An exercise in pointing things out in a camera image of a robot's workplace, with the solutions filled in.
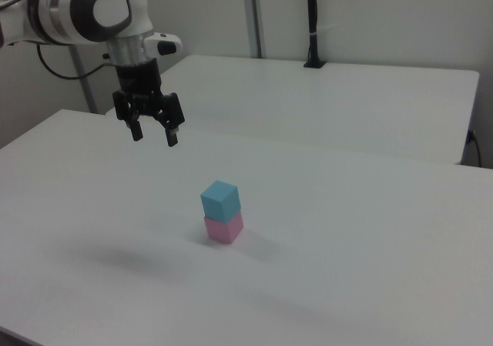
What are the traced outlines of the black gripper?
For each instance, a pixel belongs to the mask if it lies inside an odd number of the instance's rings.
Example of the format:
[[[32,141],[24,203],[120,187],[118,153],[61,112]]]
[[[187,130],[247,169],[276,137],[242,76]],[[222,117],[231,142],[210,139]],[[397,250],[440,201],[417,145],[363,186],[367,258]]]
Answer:
[[[130,129],[134,141],[143,138],[139,116],[153,117],[164,128],[168,146],[178,143],[179,126],[185,122],[178,95],[161,95],[156,59],[136,66],[116,66],[120,89],[112,94],[116,117]]]

